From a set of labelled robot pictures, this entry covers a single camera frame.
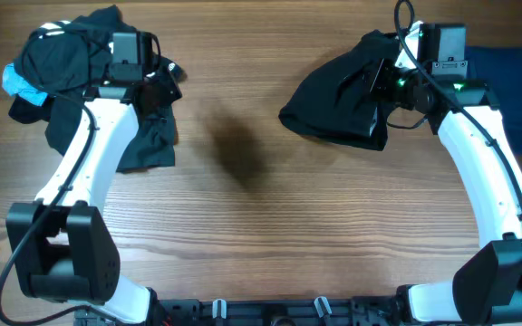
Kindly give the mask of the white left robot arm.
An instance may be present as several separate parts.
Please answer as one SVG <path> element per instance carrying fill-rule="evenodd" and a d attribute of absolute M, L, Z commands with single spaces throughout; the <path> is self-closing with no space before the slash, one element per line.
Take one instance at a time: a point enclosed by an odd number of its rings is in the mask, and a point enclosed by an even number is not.
<path fill-rule="evenodd" d="M 153 34 L 71 24 L 36 31 L 18 58 L 38 91 L 78 113 L 54 175 L 6 219 L 12 248 L 2 277 L 15 273 L 24 296 L 91 312 L 119 325 L 149 325 L 154 291 L 121 273 L 102 213 L 121 156 L 139 130 L 135 100 L 160 67 Z"/>

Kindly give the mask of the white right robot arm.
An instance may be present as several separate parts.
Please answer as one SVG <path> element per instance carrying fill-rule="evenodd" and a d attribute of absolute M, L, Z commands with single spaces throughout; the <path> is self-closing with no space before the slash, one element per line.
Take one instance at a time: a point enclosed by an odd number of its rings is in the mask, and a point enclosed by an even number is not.
<path fill-rule="evenodd" d="M 468 76 L 463 24 L 416 22 L 397 38 L 400 54 L 380 62 L 370 92 L 430 124 L 466 188 L 480 245 L 449 280 L 406 288 L 405 321 L 522 322 L 522 172 L 498 99 L 486 82 Z"/>

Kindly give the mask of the black t-shirt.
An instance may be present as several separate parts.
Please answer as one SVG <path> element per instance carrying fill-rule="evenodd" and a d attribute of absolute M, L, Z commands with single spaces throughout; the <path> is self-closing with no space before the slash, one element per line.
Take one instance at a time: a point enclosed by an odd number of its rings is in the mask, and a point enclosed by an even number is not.
<path fill-rule="evenodd" d="M 302 136 L 382 151 L 388 139 L 386 121 L 395 106 L 371 96 L 368 78 L 381 60 L 394 61 L 398 54 L 394 34 L 374 30 L 364 35 L 352 50 L 309 73 L 278 118 Z"/>

